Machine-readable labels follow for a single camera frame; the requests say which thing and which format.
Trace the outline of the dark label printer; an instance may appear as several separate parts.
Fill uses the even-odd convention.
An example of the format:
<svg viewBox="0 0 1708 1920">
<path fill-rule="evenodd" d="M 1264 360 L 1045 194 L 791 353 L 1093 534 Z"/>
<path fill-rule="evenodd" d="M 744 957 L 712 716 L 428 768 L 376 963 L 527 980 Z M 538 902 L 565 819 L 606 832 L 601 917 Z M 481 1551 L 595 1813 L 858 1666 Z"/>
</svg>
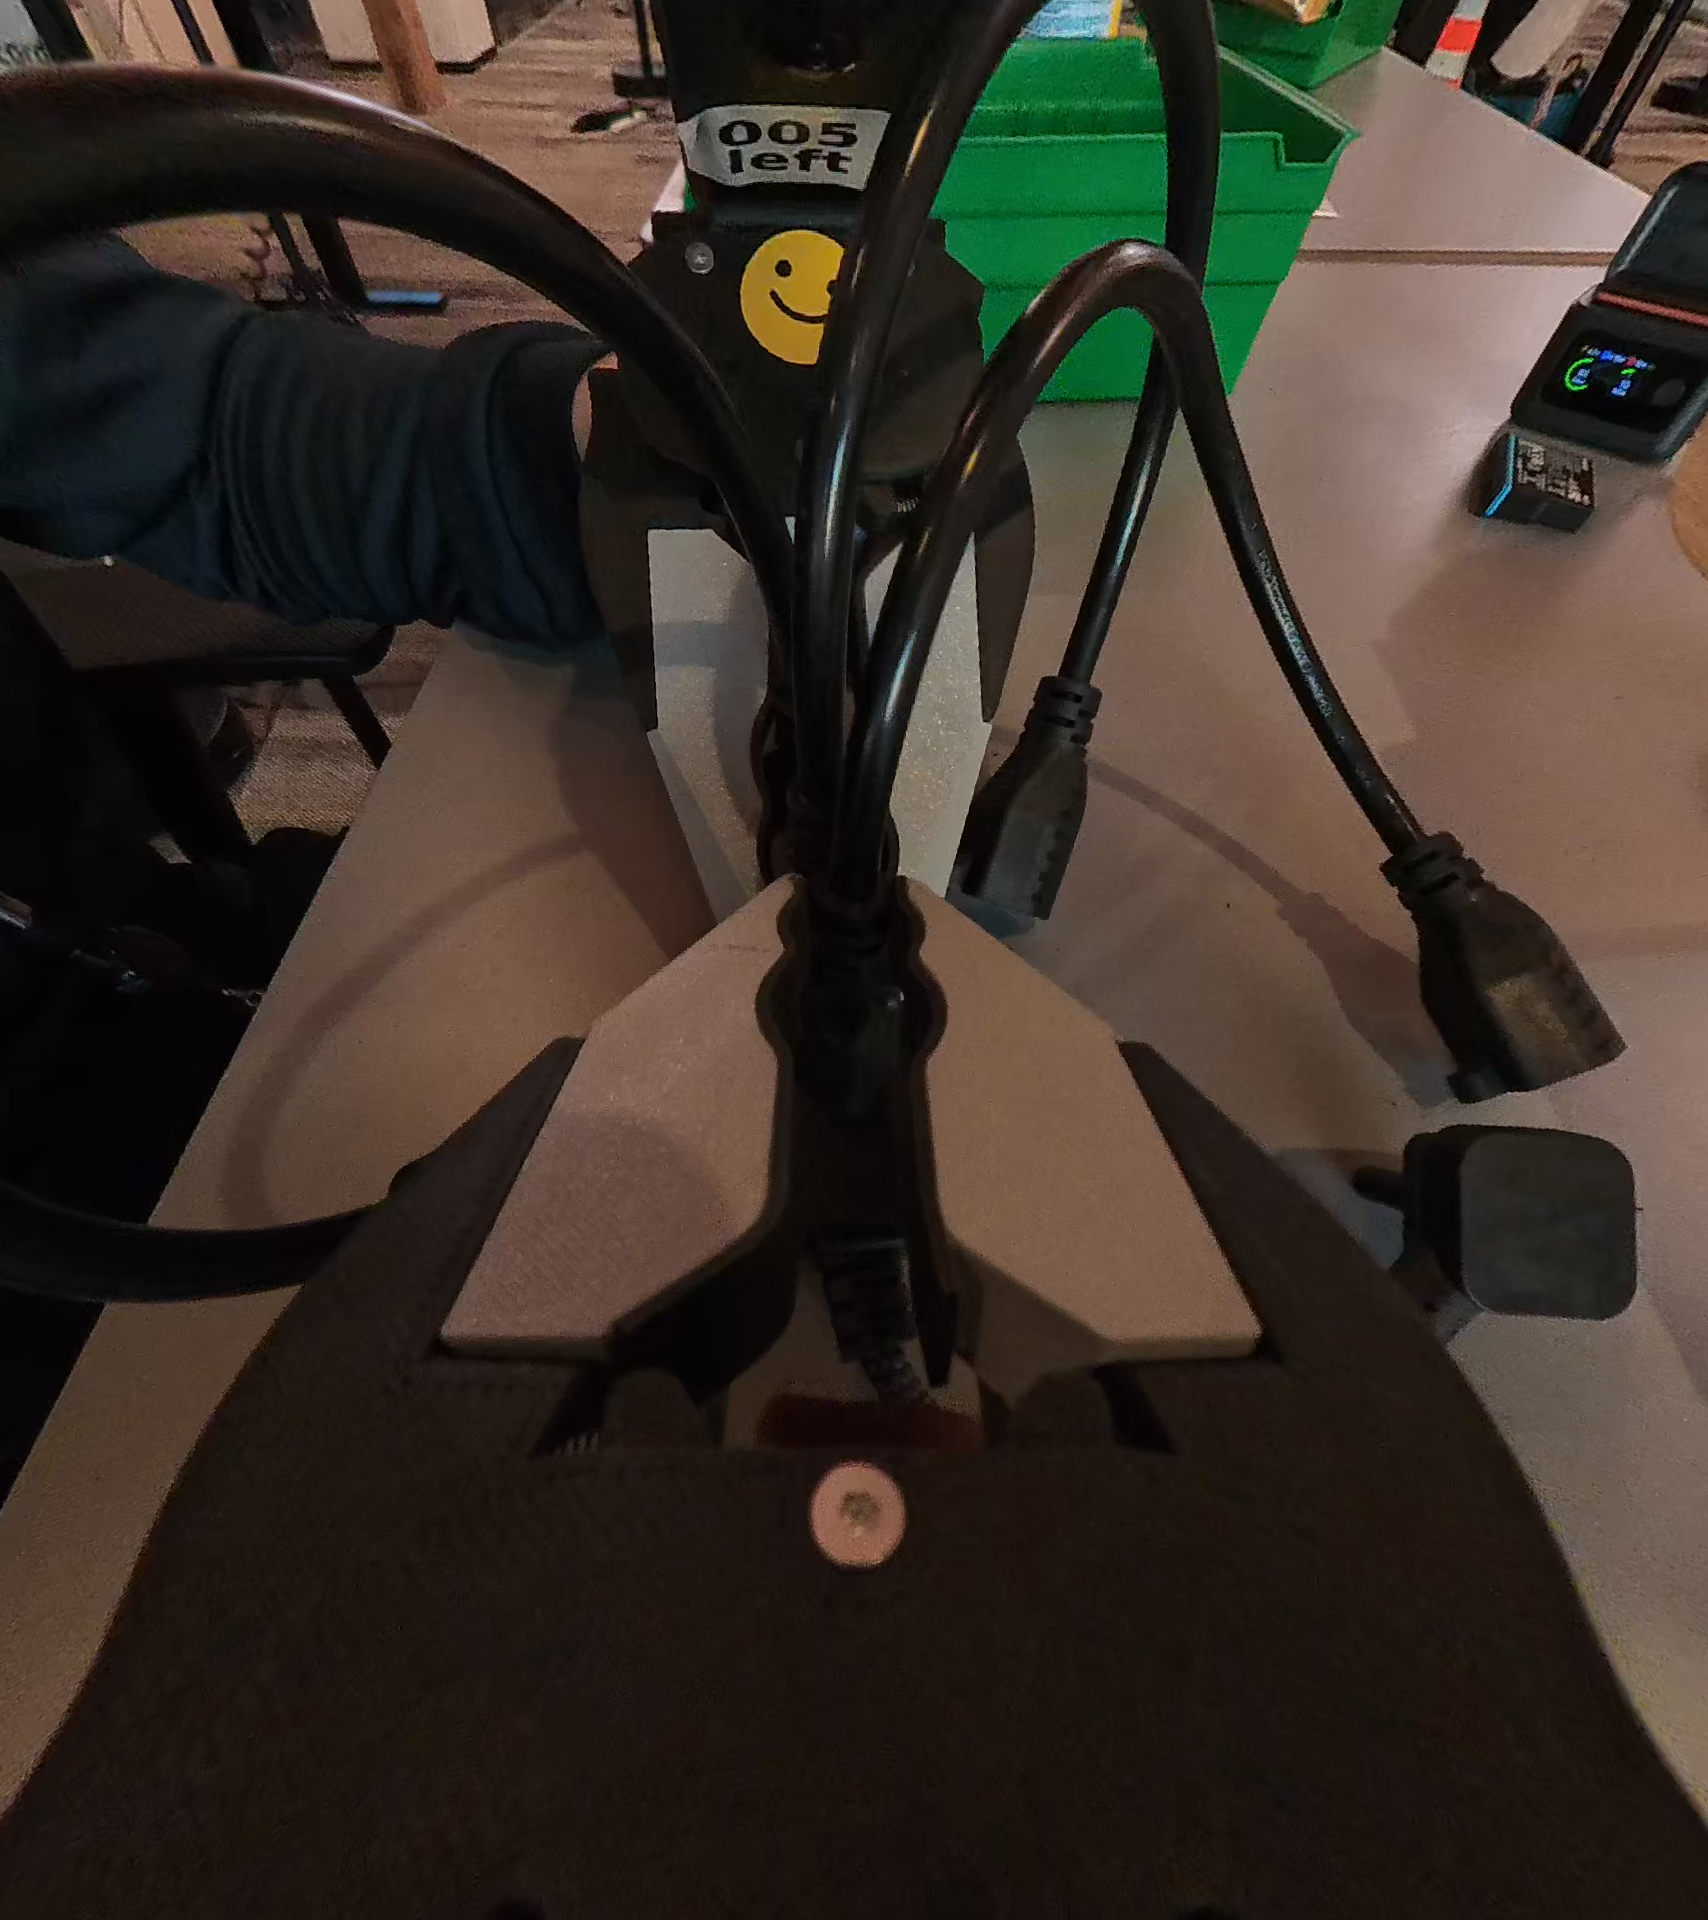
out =
<svg viewBox="0 0 1708 1920">
<path fill-rule="evenodd" d="M 1708 164 L 1672 172 L 1596 286 L 1569 306 L 1509 423 L 1635 464 L 1680 453 L 1708 414 Z"/>
</svg>

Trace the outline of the person's left forearm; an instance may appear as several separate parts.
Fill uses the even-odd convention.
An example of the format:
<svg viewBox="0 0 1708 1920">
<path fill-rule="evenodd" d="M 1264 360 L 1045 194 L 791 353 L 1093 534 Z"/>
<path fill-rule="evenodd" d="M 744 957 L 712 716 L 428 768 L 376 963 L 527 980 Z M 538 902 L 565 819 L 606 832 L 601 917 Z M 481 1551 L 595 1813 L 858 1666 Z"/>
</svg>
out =
<svg viewBox="0 0 1708 1920">
<path fill-rule="evenodd" d="M 399 345 L 68 246 L 0 273 L 0 537 L 288 622 L 574 649 L 596 360 L 548 322 Z"/>
</svg>

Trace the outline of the black chair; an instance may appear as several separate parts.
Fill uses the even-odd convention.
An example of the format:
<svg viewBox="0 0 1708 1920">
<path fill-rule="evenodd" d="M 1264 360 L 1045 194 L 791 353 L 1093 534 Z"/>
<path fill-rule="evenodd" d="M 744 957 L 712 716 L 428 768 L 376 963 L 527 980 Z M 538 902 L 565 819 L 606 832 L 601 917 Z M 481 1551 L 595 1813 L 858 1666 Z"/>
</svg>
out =
<svg viewBox="0 0 1708 1920">
<path fill-rule="evenodd" d="M 249 842 L 178 704 L 184 694 L 319 685 L 366 761 L 386 761 L 389 736 L 359 687 L 389 654 L 386 622 L 288 622 L 135 565 L 66 563 L 11 543 L 0 543 L 0 571 L 91 687 L 155 828 L 194 862 L 241 863 Z"/>
</svg>

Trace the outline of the black square power plug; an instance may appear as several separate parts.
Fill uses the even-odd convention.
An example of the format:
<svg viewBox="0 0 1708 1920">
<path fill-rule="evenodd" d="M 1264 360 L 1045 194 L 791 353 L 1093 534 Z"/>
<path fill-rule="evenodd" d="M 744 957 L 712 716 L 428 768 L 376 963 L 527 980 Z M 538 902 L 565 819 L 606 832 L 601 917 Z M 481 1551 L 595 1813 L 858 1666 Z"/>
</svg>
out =
<svg viewBox="0 0 1708 1920">
<path fill-rule="evenodd" d="M 1479 1317 L 1607 1322 L 1633 1305 L 1633 1167 L 1607 1141 L 1458 1124 L 1349 1186 L 1398 1215 L 1389 1270 L 1440 1342 Z"/>
</svg>

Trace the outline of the black tripod stand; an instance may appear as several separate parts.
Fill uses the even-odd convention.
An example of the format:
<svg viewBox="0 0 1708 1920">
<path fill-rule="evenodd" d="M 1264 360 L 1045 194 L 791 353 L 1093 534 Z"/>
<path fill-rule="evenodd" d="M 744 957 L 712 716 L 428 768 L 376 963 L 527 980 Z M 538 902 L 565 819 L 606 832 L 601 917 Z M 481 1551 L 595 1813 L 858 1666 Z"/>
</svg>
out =
<svg viewBox="0 0 1708 1920">
<path fill-rule="evenodd" d="M 1691 23 L 1697 3 L 1627 3 L 1584 81 L 1561 147 L 1596 169 L 1607 169 L 1627 121 L 1654 90 L 1670 46 Z M 1661 112 L 1708 121 L 1708 65 L 1654 93 Z"/>
</svg>

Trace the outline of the black bag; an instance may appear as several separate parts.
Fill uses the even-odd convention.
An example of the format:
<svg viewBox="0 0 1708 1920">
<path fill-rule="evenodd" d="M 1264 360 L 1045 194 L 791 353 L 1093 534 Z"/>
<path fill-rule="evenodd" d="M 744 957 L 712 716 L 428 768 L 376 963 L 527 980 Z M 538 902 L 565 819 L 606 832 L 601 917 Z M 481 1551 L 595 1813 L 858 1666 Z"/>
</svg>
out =
<svg viewBox="0 0 1708 1920">
<path fill-rule="evenodd" d="M 145 850 L 104 917 L 0 890 L 0 1179 L 145 1219 L 340 845 L 283 828 L 241 863 Z"/>
</svg>

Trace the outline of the small black box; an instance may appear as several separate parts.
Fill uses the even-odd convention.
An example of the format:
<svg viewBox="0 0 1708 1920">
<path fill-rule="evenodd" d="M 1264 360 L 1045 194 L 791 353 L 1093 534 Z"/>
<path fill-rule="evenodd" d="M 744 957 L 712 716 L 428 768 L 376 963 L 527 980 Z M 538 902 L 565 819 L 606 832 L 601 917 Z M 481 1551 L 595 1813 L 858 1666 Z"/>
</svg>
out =
<svg viewBox="0 0 1708 1920">
<path fill-rule="evenodd" d="M 1479 521 L 1580 534 L 1596 504 L 1594 460 L 1581 450 L 1502 427 L 1492 436 L 1465 487 Z"/>
</svg>

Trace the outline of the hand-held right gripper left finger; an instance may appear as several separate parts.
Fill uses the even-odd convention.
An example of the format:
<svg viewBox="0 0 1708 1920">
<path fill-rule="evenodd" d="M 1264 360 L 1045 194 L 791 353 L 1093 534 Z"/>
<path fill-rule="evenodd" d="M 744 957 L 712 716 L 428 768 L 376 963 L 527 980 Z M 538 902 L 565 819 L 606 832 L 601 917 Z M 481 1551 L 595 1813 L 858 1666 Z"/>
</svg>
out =
<svg viewBox="0 0 1708 1920">
<path fill-rule="evenodd" d="M 454 1356 L 604 1356 L 740 1252 L 774 1192 L 781 1063 L 759 996 L 776 880 L 601 1016 L 438 1332 Z"/>
</svg>

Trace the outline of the black blue floor stand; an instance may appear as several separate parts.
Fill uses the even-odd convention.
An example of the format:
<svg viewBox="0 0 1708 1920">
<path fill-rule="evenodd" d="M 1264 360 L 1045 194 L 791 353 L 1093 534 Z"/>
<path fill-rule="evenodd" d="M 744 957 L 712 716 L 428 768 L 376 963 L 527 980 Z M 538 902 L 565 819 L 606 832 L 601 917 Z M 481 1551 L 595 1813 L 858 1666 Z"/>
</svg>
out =
<svg viewBox="0 0 1708 1920">
<path fill-rule="evenodd" d="M 245 228 L 246 298 L 259 309 L 305 309 L 346 325 L 446 312 L 438 292 L 366 282 L 329 214 L 253 214 Z"/>
</svg>

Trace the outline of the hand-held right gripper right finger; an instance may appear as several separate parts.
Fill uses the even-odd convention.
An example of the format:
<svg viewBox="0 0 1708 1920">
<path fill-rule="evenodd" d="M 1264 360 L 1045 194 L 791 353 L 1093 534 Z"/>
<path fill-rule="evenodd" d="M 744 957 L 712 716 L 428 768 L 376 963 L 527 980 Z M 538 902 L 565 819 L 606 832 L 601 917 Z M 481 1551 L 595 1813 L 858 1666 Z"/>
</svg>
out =
<svg viewBox="0 0 1708 1920">
<path fill-rule="evenodd" d="M 975 1379 L 1250 1356 L 1257 1317 L 1113 1030 L 918 880 L 900 904 L 939 1006 L 918 1071 Z"/>
</svg>

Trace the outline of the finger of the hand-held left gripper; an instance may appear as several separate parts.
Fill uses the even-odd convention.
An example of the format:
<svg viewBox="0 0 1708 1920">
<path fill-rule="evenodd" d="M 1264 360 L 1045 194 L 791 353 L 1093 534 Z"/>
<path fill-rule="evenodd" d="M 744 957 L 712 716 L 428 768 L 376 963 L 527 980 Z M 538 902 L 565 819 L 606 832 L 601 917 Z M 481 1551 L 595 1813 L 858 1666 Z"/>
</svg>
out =
<svg viewBox="0 0 1708 1920">
<path fill-rule="evenodd" d="M 762 597 L 712 531 L 648 531 L 648 749 L 715 920 L 762 890 L 753 725 L 767 689 Z"/>
<path fill-rule="evenodd" d="M 984 761 L 975 545 L 962 548 L 890 782 L 897 872 L 944 899 Z"/>
</svg>

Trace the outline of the wooden post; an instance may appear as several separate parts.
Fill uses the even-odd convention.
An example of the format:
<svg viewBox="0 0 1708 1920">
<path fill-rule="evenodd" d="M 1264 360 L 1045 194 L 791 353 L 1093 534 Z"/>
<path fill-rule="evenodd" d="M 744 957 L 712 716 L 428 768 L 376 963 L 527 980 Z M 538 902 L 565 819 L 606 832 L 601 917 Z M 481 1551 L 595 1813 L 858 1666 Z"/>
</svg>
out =
<svg viewBox="0 0 1708 1920">
<path fill-rule="evenodd" d="M 360 16 L 393 104 L 414 118 L 444 108 L 446 93 L 417 3 L 364 0 Z"/>
</svg>

